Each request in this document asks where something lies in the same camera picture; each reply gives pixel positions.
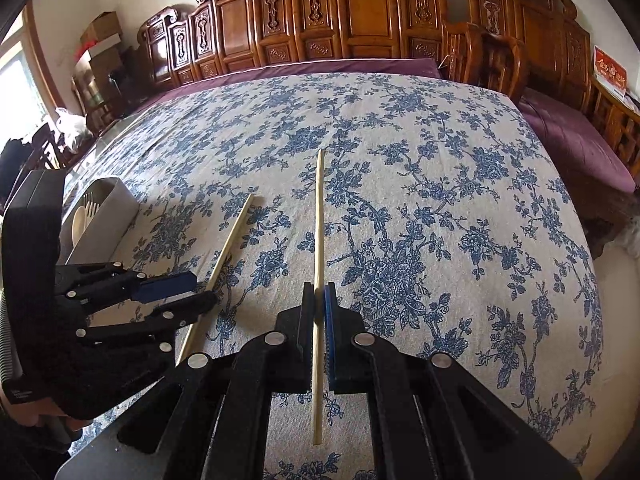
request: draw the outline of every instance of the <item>window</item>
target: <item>window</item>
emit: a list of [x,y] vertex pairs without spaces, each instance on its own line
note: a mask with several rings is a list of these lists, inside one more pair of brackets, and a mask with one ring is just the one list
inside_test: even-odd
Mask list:
[[0,44],[0,151],[10,139],[31,140],[50,119],[30,66],[31,45],[22,15]]

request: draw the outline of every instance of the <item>chopstick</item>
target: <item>chopstick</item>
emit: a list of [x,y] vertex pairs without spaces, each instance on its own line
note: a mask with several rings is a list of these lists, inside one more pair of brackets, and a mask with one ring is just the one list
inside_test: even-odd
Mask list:
[[322,444],[322,392],[324,377],[322,364],[324,355],[324,150],[318,150],[316,166],[316,268],[314,273],[314,338],[311,369],[311,405],[313,411],[314,446]]
[[[213,287],[216,285],[216,281],[218,280],[220,271],[222,270],[222,267],[225,264],[226,258],[229,256],[231,247],[233,246],[234,241],[238,236],[238,233],[241,227],[244,225],[244,218],[246,217],[246,214],[249,211],[249,206],[251,205],[251,201],[253,199],[254,199],[254,194],[249,193],[249,196],[244,201],[244,205],[240,210],[240,214],[238,215],[238,218],[236,218],[236,221],[234,222],[234,225],[231,228],[231,232],[229,233],[229,236],[226,238],[226,242],[222,247],[222,252],[218,257],[218,260],[216,261],[216,265],[213,267],[213,272],[211,273],[211,277],[207,282],[207,286],[205,290],[213,290]],[[196,338],[196,332],[198,331],[198,327],[209,326],[211,324],[212,317],[213,317],[213,310],[209,311],[206,315],[201,316],[200,319],[197,320],[197,322],[189,326],[189,331],[187,332],[187,337],[184,338],[184,343],[182,344],[182,349],[180,350],[180,355],[178,356],[177,364],[180,364],[185,359],[185,357],[189,356],[196,350],[194,346],[197,340],[199,339],[199,338]]]

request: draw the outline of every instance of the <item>blue floral pattern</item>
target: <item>blue floral pattern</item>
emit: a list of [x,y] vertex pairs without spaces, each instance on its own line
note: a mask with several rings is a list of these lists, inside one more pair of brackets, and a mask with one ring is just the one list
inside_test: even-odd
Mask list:
[[[604,341],[593,263],[558,173],[506,97],[382,74],[197,92],[148,110],[66,203],[119,176],[141,208],[114,258],[204,282],[254,193],[215,288],[206,349],[221,356],[270,330],[312,280],[320,147],[326,279],[341,306],[401,351],[449,353],[581,465]],[[146,309],[114,306],[94,322]],[[326,391],[324,409],[325,443],[312,449],[300,433],[309,394],[274,395],[265,479],[374,478],[364,398]]]

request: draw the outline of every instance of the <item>white plastic bag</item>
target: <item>white plastic bag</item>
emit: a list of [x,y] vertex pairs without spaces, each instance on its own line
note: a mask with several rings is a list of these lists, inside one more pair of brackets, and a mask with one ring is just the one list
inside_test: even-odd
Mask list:
[[65,136],[65,145],[72,153],[77,153],[80,145],[92,137],[86,127],[86,119],[70,114],[66,108],[56,108],[56,113],[60,116],[56,121],[56,127]]

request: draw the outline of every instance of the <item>round metal bolt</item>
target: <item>round metal bolt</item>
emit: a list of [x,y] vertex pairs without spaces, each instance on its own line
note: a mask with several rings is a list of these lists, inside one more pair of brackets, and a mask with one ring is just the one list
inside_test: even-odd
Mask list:
[[194,354],[191,357],[189,357],[187,364],[194,370],[197,370],[198,368],[204,368],[208,362],[209,362],[209,359],[207,358],[206,355]]
[[438,368],[449,368],[452,362],[451,357],[446,354],[434,354],[431,356],[431,363]]
[[355,335],[353,340],[360,346],[371,346],[376,342],[376,336],[369,332],[360,332]]
[[284,343],[287,340],[287,337],[281,332],[269,332],[266,336],[264,336],[264,342],[267,345],[278,346]]

